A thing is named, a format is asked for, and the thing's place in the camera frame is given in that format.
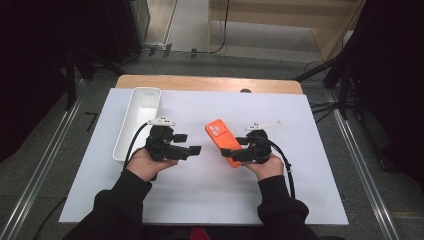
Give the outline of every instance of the black jacket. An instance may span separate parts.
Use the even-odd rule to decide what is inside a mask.
[[[258,215],[267,238],[319,239],[305,225],[308,208],[301,201],[290,198],[283,176],[270,177],[258,184],[262,193]],[[96,195],[93,211],[64,239],[143,239],[140,238],[142,203],[151,188],[150,182],[124,170],[111,190]]]

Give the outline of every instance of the white plastic tray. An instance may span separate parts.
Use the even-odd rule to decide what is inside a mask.
[[[158,88],[134,88],[128,104],[125,119],[116,141],[113,158],[123,164],[128,148],[138,128],[162,113],[161,91]],[[131,152],[143,147],[149,136],[150,125],[147,125],[138,135]]]

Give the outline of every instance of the black wire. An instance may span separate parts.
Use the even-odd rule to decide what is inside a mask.
[[[328,109],[334,109],[334,106],[328,106],[326,108],[321,108],[321,109],[314,110],[314,111],[312,111],[312,114],[323,112],[323,111],[328,110]]]
[[[135,140],[137,140],[138,134],[140,134],[141,130],[143,130],[143,128],[146,127],[146,126],[147,126],[147,123],[144,123],[143,125],[141,125],[138,128],[137,132],[134,134],[134,137],[133,137],[133,139],[131,141],[130,147],[128,148],[127,156],[125,157],[125,162],[124,162],[124,168],[123,169],[127,168],[127,165],[130,162],[131,149],[134,146]]]
[[[222,20],[221,20],[222,14],[221,14],[220,2],[221,1],[218,1],[218,8],[220,9],[220,11],[219,11],[219,29],[221,30],[222,36],[225,36],[227,31],[224,31],[224,29],[222,28]]]
[[[222,50],[222,48],[225,46],[226,40],[227,40],[227,21],[228,21],[228,9],[230,7],[230,0],[227,0],[227,8],[225,10],[225,20],[224,20],[224,40],[222,41],[221,46],[218,50],[213,52],[187,52],[187,51],[167,51],[163,49],[156,49],[158,52],[170,52],[170,53],[187,53],[187,54],[215,54]]]
[[[37,233],[35,234],[33,240],[37,240],[40,238],[40,234],[41,231],[44,228],[44,225],[46,225],[47,221],[50,219],[50,217],[53,215],[53,213],[56,211],[56,209],[58,209],[60,207],[60,205],[62,205],[63,202],[65,202],[65,200],[68,198],[68,193],[70,190],[66,191],[65,196],[63,196],[63,198],[56,204],[56,206],[50,211],[50,213],[46,216],[46,218],[44,218],[43,222],[41,223],[40,227],[37,230]]]
[[[335,107],[331,107],[331,109],[326,114],[324,114],[319,119],[315,120],[315,123],[319,123],[322,119],[324,119],[325,117],[327,117],[328,115],[330,115],[334,111],[334,109],[335,109]]]
[[[293,175],[291,173],[291,164],[289,163],[289,160],[287,160],[283,151],[281,150],[280,147],[277,146],[277,144],[275,144],[274,142],[272,142],[271,140],[269,140],[267,138],[262,138],[262,137],[256,137],[256,138],[268,142],[272,146],[272,148],[274,148],[281,155],[281,157],[283,158],[283,161],[284,161],[284,165],[285,165],[286,170],[287,170],[287,177],[289,179],[290,197],[296,198],[296,193],[295,193],[295,190],[294,190]]]
[[[311,106],[311,108],[316,108],[316,107],[320,107],[320,106],[335,106],[339,104],[338,102],[326,102],[326,103],[309,103],[309,105]]]
[[[311,65],[312,63],[321,63],[321,65],[323,65],[324,67],[329,68],[329,66],[326,66],[326,65],[324,64],[324,61],[312,61],[312,62],[307,63],[307,64],[305,65],[305,67],[303,67],[303,73],[304,73],[304,74],[306,73],[306,68],[307,68],[309,65]],[[308,79],[309,79],[309,80],[311,80],[311,81],[316,81],[316,79],[312,79],[311,77],[308,77]]]
[[[225,10],[225,20],[224,20],[224,40],[222,41],[221,47],[218,50],[211,52],[211,54],[217,53],[221,51],[221,49],[225,45],[225,41],[227,40],[227,20],[228,20],[228,9],[230,7],[230,0],[227,0],[227,9]]]

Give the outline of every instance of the orange phone case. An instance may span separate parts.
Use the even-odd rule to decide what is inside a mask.
[[[213,122],[206,124],[205,130],[208,133],[209,137],[211,137],[215,145],[218,147],[218,149],[242,149],[234,135],[231,133],[230,129],[228,129],[227,125],[225,125],[224,121],[222,121],[221,119],[217,119]],[[230,157],[226,157],[225,159],[227,159],[228,164],[230,164],[230,166],[233,168],[239,167],[241,165],[240,162],[234,162],[233,159]]]

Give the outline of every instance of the wooden table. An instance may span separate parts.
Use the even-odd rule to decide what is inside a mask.
[[[292,80],[265,80],[226,77],[189,77],[169,75],[123,75],[116,88],[156,87],[162,90],[303,94],[300,83]]]
[[[311,28],[325,61],[353,30],[364,4],[365,0],[231,0],[228,22]],[[212,21],[224,21],[226,8],[225,0],[209,0],[209,51]]]

